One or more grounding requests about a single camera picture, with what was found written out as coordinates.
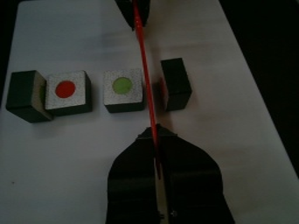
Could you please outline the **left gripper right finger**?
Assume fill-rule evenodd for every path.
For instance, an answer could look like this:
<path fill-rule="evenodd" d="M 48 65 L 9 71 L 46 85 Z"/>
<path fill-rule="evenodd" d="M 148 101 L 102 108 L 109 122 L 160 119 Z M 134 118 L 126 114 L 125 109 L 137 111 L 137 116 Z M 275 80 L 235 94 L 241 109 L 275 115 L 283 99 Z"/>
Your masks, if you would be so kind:
<path fill-rule="evenodd" d="M 169 224 L 235 224 L 209 154 L 157 126 Z"/>

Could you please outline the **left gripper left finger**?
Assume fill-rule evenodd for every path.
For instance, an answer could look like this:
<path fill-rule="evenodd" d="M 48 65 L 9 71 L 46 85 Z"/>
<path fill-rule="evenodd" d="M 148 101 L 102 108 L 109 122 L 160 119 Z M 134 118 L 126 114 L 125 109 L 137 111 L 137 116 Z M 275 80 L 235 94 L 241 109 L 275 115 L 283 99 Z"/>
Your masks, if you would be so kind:
<path fill-rule="evenodd" d="M 105 224 L 158 224 L 150 129 L 117 155 L 106 178 Z"/>

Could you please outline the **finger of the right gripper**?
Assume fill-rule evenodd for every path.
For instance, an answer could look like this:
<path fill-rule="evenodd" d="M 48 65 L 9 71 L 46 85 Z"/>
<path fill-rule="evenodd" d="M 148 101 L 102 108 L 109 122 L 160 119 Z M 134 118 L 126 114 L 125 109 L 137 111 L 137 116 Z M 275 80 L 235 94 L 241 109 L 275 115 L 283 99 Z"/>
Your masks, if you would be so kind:
<path fill-rule="evenodd" d="M 114 0 L 125 22 L 130 29 L 134 29 L 134 11 L 132 0 Z"/>
<path fill-rule="evenodd" d="M 138 25 L 145 26 L 149 16 L 150 0 L 136 0 L 136 6 L 138 13 Z"/>

